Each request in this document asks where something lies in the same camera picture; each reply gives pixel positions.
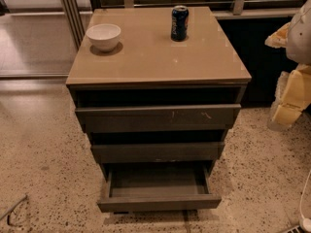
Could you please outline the grey drawer cabinet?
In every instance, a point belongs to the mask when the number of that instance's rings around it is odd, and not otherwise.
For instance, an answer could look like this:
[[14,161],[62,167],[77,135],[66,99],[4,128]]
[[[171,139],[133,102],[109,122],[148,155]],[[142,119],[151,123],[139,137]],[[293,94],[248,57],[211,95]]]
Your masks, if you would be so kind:
[[[79,108],[240,105],[251,76],[208,8],[190,9],[183,42],[170,38],[168,8],[96,11],[90,23],[119,26],[121,39],[110,52],[83,40],[66,81],[75,112]],[[225,142],[229,129],[85,133],[91,149],[93,145]]]

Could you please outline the blue soda can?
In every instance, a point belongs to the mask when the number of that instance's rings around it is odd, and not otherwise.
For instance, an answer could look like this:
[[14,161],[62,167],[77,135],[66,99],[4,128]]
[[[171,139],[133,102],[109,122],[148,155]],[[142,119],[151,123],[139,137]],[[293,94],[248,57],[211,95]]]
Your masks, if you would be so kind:
[[189,10],[186,6],[178,5],[172,10],[171,39],[184,41],[187,37]]

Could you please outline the white floor vent device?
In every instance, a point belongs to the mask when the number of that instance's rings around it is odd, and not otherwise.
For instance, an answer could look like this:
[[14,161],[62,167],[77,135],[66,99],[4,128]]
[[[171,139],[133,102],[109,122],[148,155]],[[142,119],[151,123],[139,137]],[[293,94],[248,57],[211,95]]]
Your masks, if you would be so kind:
[[292,226],[280,233],[311,233],[311,219],[303,218],[299,221],[299,225]]

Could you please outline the white ceramic bowl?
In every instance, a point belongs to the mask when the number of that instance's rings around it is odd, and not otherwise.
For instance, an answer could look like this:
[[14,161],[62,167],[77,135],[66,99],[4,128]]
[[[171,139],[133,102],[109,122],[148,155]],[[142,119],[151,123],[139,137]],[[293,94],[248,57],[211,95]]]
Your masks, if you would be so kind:
[[86,36],[97,49],[111,51],[120,40],[121,29],[115,24],[97,24],[86,31]]

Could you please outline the grey drawer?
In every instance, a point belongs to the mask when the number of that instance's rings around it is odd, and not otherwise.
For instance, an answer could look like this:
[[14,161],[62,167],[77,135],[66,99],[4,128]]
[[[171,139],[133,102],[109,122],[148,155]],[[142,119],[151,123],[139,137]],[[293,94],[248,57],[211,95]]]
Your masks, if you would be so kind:
[[79,108],[76,116],[87,133],[229,129],[238,104]]
[[221,156],[224,142],[93,145],[98,163],[173,162],[215,160]]
[[97,205],[104,213],[215,209],[202,162],[113,164]]

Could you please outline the sliding door frame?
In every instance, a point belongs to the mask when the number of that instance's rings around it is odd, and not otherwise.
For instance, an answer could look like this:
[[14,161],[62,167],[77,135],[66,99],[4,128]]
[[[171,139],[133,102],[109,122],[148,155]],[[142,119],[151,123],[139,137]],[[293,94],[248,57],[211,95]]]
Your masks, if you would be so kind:
[[85,35],[82,19],[76,0],[60,0],[63,11],[66,15],[69,29],[73,38],[76,50],[80,48],[81,42]]

